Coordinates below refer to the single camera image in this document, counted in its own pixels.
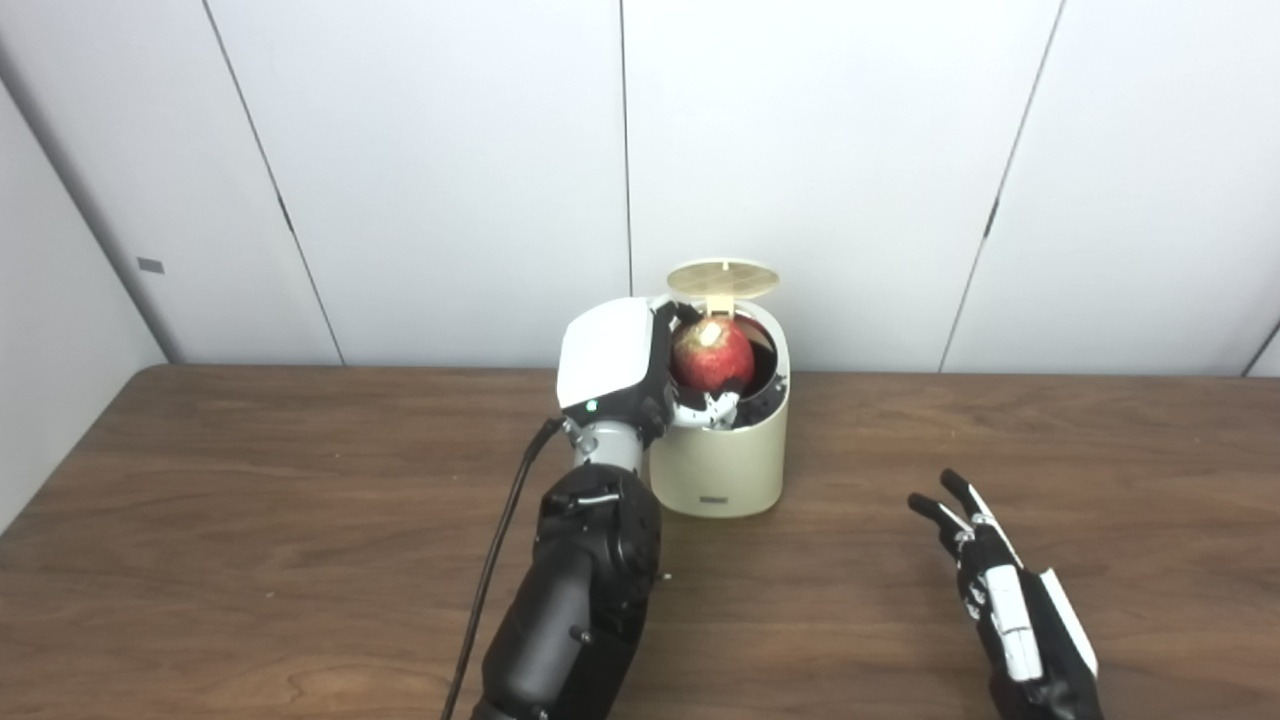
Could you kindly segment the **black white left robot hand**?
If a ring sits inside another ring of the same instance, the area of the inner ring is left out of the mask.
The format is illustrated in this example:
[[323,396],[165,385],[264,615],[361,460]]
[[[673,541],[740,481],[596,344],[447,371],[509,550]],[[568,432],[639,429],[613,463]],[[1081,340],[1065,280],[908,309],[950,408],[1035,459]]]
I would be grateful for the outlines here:
[[691,304],[669,296],[616,299],[575,318],[559,351],[561,413],[584,430],[623,427],[643,448],[673,427],[732,428],[744,382],[696,391],[675,378],[676,340],[701,319]]

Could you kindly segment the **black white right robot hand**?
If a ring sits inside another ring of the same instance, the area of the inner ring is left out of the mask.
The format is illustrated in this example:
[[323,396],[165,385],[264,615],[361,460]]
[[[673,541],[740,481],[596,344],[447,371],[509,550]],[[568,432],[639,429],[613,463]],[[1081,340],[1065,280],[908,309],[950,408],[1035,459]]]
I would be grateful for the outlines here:
[[961,510],[920,493],[908,506],[933,521],[956,568],[956,587],[991,664],[1001,719],[1102,719],[1100,665],[1051,568],[1033,571],[978,489],[946,468],[940,483]]

